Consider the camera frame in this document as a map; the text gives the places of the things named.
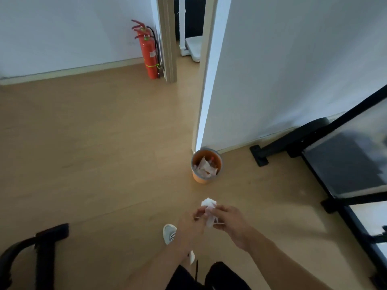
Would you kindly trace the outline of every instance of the white pole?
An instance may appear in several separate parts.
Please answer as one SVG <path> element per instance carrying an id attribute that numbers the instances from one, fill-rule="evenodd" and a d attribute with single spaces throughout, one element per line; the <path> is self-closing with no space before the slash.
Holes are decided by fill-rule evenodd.
<path id="1" fill-rule="evenodd" d="M 185 50 L 185 0 L 179 0 L 180 49 Z"/>

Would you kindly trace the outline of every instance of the hand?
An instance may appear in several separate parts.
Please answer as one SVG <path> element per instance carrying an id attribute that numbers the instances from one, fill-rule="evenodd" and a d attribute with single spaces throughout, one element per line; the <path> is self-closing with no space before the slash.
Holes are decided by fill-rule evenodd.
<path id="1" fill-rule="evenodd" d="M 194 244 L 203 235 L 208 219 L 205 214 L 206 206 L 201 206 L 195 211 L 185 212 L 177 223 L 177 231 L 173 242 L 185 252 L 190 252 Z"/>
<path id="2" fill-rule="evenodd" d="M 240 210 L 234 206 L 217 205 L 211 214 L 218 217 L 220 223 L 224 223 L 214 224 L 214 228 L 225 231 L 236 246 L 247 251 L 249 237 L 255 229 L 247 223 Z"/>

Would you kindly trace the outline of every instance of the person's left hand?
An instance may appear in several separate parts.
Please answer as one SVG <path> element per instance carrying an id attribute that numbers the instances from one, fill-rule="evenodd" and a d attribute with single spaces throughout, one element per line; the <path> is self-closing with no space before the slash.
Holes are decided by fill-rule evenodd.
<path id="1" fill-rule="evenodd" d="M 208 219 L 205 212 L 206 206 L 201 206 L 195 211 L 186 211 L 177 223 L 177 231 L 173 242 L 186 252 L 190 252 L 194 244 L 203 235 Z"/>

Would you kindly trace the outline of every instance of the scale platform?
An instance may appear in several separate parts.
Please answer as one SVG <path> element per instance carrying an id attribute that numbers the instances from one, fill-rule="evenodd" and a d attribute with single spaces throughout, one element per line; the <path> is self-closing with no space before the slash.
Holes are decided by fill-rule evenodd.
<path id="1" fill-rule="evenodd" d="M 185 44 L 187 46 L 187 49 L 190 52 L 192 60 L 194 60 L 195 62 L 200 62 L 200 51 L 202 49 L 202 40 L 203 40 L 202 35 L 198 37 L 188 37 L 185 39 Z"/>

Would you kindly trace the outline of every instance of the person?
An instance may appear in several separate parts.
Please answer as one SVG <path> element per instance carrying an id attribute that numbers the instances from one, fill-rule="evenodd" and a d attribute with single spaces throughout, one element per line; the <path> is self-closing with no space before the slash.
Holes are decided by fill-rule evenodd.
<path id="1" fill-rule="evenodd" d="M 203 235 L 208 219 L 205 211 L 202 206 L 184 213 L 177 228 L 165 225 L 163 237 L 167 246 L 128 278 L 125 289 L 250 289 L 222 262 L 210 268 L 204 285 L 191 276 L 190 264 L 195 259 L 192 248 Z M 330 289 L 250 226 L 239 209 L 217 205 L 210 212 L 222 223 L 214 224 L 214 228 L 227 233 L 237 247 L 249 253 L 272 290 Z"/>

